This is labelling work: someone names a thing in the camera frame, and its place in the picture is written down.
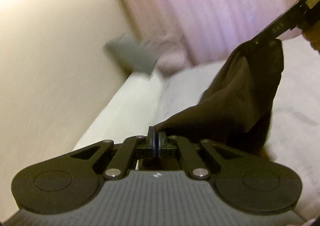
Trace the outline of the person's hand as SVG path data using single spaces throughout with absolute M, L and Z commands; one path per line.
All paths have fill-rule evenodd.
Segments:
M 314 50 L 320 51 L 320 21 L 313 24 L 311 27 L 303 28 L 302 34 L 306 40 L 310 42 Z

